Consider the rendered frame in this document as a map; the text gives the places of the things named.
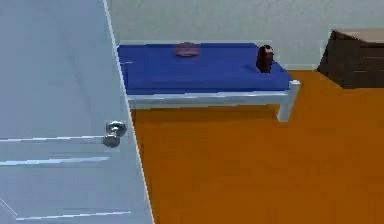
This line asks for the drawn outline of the flat pink round object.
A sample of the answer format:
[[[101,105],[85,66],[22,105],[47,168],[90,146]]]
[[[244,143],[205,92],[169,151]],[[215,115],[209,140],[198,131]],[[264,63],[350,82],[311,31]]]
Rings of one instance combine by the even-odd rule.
[[[195,57],[200,55],[200,48],[192,42],[183,42],[175,46],[174,52],[179,57]]]

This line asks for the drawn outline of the silver round door knob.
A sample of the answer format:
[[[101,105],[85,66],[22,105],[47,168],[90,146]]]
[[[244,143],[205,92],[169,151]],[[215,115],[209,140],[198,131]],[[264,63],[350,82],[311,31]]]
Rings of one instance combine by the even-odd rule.
[[[105,127],[106,135],[102,139],[104,146],[115,148],[120,145],[120,138],[127,132],[127,126],[120,121],[112,121]]]

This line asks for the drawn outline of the dark red upright object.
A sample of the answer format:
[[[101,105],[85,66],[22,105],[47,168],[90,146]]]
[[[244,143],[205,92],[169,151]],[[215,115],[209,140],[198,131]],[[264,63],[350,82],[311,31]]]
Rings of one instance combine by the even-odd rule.
[[[256,67],[262,73],[269,73],[273,62],[274,51],[270,45],[263,45],[258,50]]]

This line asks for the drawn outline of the pale grey room door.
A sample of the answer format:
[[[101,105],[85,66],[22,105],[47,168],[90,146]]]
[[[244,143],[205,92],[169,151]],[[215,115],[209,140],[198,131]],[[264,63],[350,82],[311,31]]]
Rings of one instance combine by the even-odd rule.
[[[0,0],[0,224],[154,224],[106,0]]]

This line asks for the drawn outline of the dark brown chest of drawers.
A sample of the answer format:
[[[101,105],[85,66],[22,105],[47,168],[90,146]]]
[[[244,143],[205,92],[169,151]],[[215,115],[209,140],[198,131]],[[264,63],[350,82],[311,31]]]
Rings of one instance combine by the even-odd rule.
[[[333,29],[317,71],[344,89],[384,88],[384,28]]]

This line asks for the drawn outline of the blue bed with white frame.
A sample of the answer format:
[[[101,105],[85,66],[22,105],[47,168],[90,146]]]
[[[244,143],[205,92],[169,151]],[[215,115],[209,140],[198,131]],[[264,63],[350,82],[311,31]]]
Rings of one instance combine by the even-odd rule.
[[[256,67],[254,43],[201,43],[200,54],[184,58],[172,43],[129,44],[118,56],[133,109],[238,105],[279,106],[289,120],[301,83],[277,62],[271,71]]]

